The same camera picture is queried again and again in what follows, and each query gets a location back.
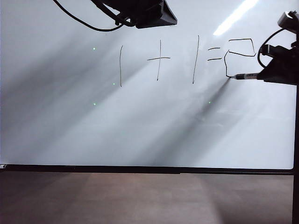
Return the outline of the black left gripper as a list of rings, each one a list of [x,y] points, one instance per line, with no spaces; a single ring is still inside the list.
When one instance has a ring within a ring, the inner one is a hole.
[[[116,25],[151,28],[177,25],[177,18],[165,0],[93,0],[93,4]]]

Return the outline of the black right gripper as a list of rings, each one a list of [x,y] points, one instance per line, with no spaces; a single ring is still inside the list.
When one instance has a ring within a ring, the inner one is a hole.
[[[277,84],[290,84],[289,69],[292,74],[292,83],[299,85],[299,48],[293,47],[290,59],[274,57],[269,64],[257,75],[258,80]]]

